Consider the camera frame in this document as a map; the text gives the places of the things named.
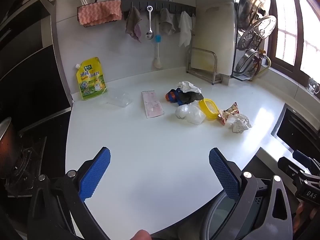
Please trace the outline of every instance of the glass mug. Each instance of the glass mug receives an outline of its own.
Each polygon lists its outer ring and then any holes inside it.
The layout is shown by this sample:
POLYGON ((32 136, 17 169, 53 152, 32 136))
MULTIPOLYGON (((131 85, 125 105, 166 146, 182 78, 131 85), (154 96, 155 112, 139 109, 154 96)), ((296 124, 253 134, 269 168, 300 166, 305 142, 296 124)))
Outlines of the glass mug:
POLYGON ((309 78, 308 85, 307 85, 307 90, 313 95, 317 94, 320 91, 320 86, 319 84, 313 80, 313 78, 309 78))

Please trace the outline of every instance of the yellow plastic lid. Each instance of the yellow plastic lid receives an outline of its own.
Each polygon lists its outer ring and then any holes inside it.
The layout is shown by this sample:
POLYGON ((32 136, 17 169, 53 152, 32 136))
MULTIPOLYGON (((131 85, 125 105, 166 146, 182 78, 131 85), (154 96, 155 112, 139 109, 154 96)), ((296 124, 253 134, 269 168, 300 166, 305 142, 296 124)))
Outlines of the yellow plastic lid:
POLYGON ((218 107, 216 104, 208 98, 204 98, 199 101, 199 107, 204 114, 210 119, 216 119, 219 114, 218 107))

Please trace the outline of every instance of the metal measuring spoon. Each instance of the metal measuring spoon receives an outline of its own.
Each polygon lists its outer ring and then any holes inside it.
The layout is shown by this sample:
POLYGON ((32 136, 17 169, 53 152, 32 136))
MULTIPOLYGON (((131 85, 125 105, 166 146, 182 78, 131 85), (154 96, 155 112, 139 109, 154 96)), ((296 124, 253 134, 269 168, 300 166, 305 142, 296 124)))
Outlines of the metal measuring spoon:
POLYGON ((147 10, 148 10, 148 12, 149 12, 149 31, 146 33, 146 39, 147 40, 152 40, 152 38, 153 38, 153 36, 155 35, 154 33, 153 33, 153 31, 151 30, 151 12, 152 12, 152 10, 153 10, 153 7, 151 6, 151 5, 149 5, 148 7, 147 7, 147 10))

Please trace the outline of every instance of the pink towel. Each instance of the pink towel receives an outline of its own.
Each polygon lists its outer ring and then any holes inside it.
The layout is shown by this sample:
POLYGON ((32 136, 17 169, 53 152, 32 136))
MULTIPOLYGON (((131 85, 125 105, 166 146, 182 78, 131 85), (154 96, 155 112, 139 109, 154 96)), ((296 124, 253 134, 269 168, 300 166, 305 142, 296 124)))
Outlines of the pink towel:
POLYGON ((78 21, 81 25, 92 26, 121 20, 121 0, 111 0, 86 4, 78 8, 78 21))

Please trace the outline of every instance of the red patterned wrapper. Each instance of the red patterned wrapper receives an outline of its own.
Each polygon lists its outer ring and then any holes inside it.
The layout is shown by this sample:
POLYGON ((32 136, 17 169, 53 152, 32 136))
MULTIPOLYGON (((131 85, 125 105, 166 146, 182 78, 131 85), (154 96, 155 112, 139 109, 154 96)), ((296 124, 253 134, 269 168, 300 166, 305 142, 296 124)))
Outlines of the red patterned wrapper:
POLYGON ((239 114, 238 105, 236 102, 232 106, 230 106, 227 110, 219 110, 218 118, 220 122, 225 125, 229 115, 239 114))

